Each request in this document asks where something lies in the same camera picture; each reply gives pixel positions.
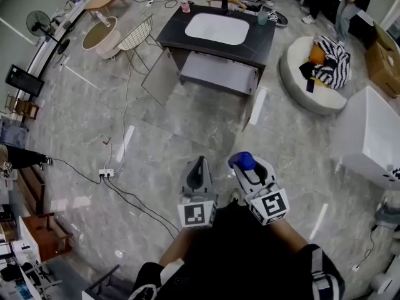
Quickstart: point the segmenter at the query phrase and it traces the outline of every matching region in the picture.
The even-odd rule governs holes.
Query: orange cushion
[[[312,45],[308,61],[313,64],[324,64],[325,52],[315,43]]]

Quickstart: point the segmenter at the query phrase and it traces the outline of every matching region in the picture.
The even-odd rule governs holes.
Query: marble floor
[[[206,4],[205,0],[191,0]],[[93,51],[83,51],[85,33],[94,24],[85,14],[70,34],[66,51],[70,69],[85,77],[84,82],[67,68],[60,70],[56,55],[44,75],[45,85],[35,100],[40,105],[37,119],[29,122],[27,148],[61,158],[92,179],[104,166],[110,144],[114,144],[110,168],[118,169],[116,155],[121,148],[122,118],[127,111],[125,130],[134,126],[121,170],[113,178],[119,188],[136,193],[150,208],[179,227],[176,204],[178,181],[184,165],[198,157],[207,157],[220,194],[220,206],[227,203],[231,189],[238,186],[227,159],[232,153],[246,150],[269,161],[286,188],[291,211],[288,221],[309,238],[323,204],[328,204],[314,243],[331,257],[346,280],[346,299],[368,290],[371,278],[388,264],[391,232],[378,228],[376,246],[358,272],[351,268],[371,247],[369,233],[374,209],[384,192],[361,176],[329,160],[330,133],[337,115],[317,116],[307,112],[287,94],[280,80],[277,64],[284,48],[296,38],[315,33],[330,36],[321,14],[315,25],[301,22],[304,16],[299,0],[275,0],[276,9],[285,14],[289,25],[276,29],[269,64],[261,79],[267,90],[256,125],[242,132],[241,112],[244,99],[223,91],[196,84],[178,84],[166,105],[161,107],[140,85],[144,76],[131,70],[120,52],[115,61],[103,60]],[[129,7],[116,3],[111,12],[118,16],[118,29],[124,35],[135,28],[144,16],[154,14],[154,37],[178,8],[164,7],[164,2],[130,1]],[[364,62],[365,49],[350,36],[346,48],[352,56],[353,78],[341,91],[351,96],[370,84],[390,105],[400,112],[399,102],[388,99],[368,80]],[[153,65],[160,49],[142,44],[139,54],[148,66]],[[136,57],[138,71],[146,69]],[[46,182],[45,209],[56,211],[59,221],[74,234],[74,250],[94,270],[105,273],[121,264],[121,274],[134,279],[146,261],[157,261],[172,239],[156,221],[126,204],[104,184],[93,184],[61,162],[43,172]]]

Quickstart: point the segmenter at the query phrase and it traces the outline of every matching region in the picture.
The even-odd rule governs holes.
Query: wooden coffee table
[[[93,11],[98,11],[98,10],[106,10],[107,14],[110,16],[110,11],[108,7],[114,2],[115,0],[90,0],[84,7],[85,10],[90,11],[91,15],[93,16],[92,12]],[[121,2],[125,5],[128,6],[129,4],[126,2],[126,0],[121,0]]]

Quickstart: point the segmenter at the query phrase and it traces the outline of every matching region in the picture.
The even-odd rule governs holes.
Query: round ottoman
[[[279,60],[279,70],[289,94],[304,108],[316,114],[332,114],[340,111],[347,99],[330,87],[314,86],[314,92],[308,92],[307,80],[301,74],[299,66],[310,55],[313,37],[300,37],[294,41]]]

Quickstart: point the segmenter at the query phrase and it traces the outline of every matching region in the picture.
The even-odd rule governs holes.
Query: wire chair
[[[151,35],[151,29],[153,28],[153,15],[151,14],[150,16],[148,16],[145,20],[143,20],[143,22],[138,25],[133,31],[131,31],[118,45],[118,47],[121,50],[125,51],[126,57],[128,58],[129,62],[131,63],[132,68],[140,74],[146,75],[146,73],[140,72],[138,70],[135,69],[135,67],[133,66],[133,63],[131,62],[131,59],[133,58],[134,54],[136,53],[136,55],[138,56],[138,58],[142,61],[142,63],[144,64],[144,66],[146,67],[146,69],[148,71],[150,71],[150,69],[146,66],[146,63],[144,63],[143,59],[140,57],[140,55],[138,54],[138,52],[136,51],[136,48],[143,42],[145,41],[149,46],[157,46],[159,47],[161,50],[162,47],[157,43],[157,41],[153,38],[153,36]],[[148,37],[151,37],[151,39],[153,39],[153,41],[156,44],[153,43],[148,43],[148,41],[146,40]],[[128,56],[128,50],[133,50],[134,54],[132,55],[131,58],[129,58]]]

